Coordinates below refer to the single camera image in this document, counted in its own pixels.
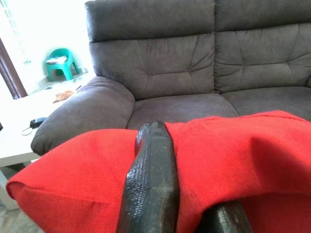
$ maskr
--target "red pillow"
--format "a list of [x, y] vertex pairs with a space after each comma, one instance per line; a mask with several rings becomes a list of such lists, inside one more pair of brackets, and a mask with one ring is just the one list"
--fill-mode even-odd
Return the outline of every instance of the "red pillow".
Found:
[[[273, 112], [167, 127], [181, 190], [178, 233], [194, 232], [206, 208], [239, 198], [255, 233], [310, 231], [310, 122]], [[113, 233], [136, 133], [80, 135], [14, 176], [7, 190], [47, 233]]]

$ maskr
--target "wall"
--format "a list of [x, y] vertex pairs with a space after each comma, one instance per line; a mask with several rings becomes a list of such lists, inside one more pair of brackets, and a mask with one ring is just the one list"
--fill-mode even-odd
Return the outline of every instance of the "wall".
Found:
[[28, 93], [47, 76], [46, 57], [56, 48], [72, 51], [78, 67], [92, 71], [86, 31], [86, 0], [7, 0], [31, 63], [19, 68]]

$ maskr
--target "teal plastic chair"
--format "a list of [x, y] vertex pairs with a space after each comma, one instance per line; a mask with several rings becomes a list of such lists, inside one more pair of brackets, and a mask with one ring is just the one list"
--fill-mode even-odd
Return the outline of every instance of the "teal plastic chair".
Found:
[[52, 71], [56, 69], [56, 75], [62, 75], [64, 74], [67, 80], [73, 79], [73, 75], [70, 69], [71, 64], [73, 64], [74, 69], [76, 70], [77, 74], [79, 74], [78, 67], [76, 65], [76, 62], [72, 56], [72, 53], [68, 49], [57, 49], [54, 50], [50, 56], [47, 58], [50, 59], [52, 57], [61, 57], [66, 56], [67, 60], [64, 63], [55, 63], [55, 64], [48, 64], [47, 63], [47, 69], [48, 69], [48, 79], [50, 82], [53, 82], [53, 76]]

